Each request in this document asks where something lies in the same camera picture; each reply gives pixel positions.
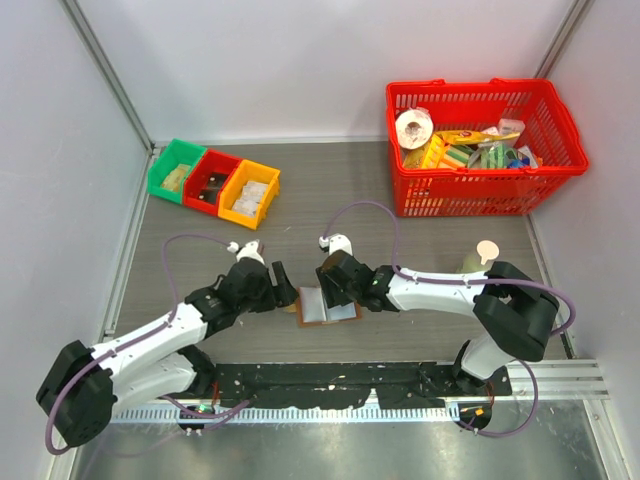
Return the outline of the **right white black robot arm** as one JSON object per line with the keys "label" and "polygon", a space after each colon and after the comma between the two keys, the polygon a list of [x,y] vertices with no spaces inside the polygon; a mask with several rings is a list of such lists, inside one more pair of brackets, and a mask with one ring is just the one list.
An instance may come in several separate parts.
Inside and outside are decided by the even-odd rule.
{"label": "right white black robot arm", "polygon": [[559,309],[554,295],[502,261],[487,272],[428,278],[391,265],[372,269],[338,250],[316,275],[329,307],[354,302],[371,312],[429,310],[478,320],[483,335],[463,344],[451,371],[453,386],[465,395],[481,392],[498,369],[514,360],[542,360]]}

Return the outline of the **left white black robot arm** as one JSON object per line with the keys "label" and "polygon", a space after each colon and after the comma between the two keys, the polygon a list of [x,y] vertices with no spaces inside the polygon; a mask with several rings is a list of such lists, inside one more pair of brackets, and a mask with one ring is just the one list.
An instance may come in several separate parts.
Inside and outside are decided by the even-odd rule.
{"label": "left white black robot arm", "polygon": [[297,298],[282,263],[266,267],[243,258],[214,284],[127,335],[91,347],[79,340],[67,344],[36,393],[47,415],[46,448],[61,455],[82,446],[113,416],[155,398],[212,393],[216,367],[198,343],[245,313],[288,307]]}

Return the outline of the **silver white card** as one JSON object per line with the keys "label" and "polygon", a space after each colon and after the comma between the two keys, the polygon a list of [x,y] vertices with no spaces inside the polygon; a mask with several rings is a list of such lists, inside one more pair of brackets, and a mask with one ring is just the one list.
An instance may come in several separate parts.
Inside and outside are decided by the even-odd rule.
{"label": "silver white card", "polygon": [[253,199],[239,198],[235,201],[232,210],[240,215],[255,218],[260,204]]}

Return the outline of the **brown leather card holder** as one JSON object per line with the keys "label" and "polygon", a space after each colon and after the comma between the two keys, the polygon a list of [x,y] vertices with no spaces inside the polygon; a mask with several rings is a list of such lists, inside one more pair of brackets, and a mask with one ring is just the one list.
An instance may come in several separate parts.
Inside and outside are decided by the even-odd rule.
{"label": "brown leather card holder", "polygon": [[296,316],[299,327],[328,326],[361,318],[361,309],[356,303],[329,307],[320,287],[300,287],[297,292],[296,301],[284,311]]}

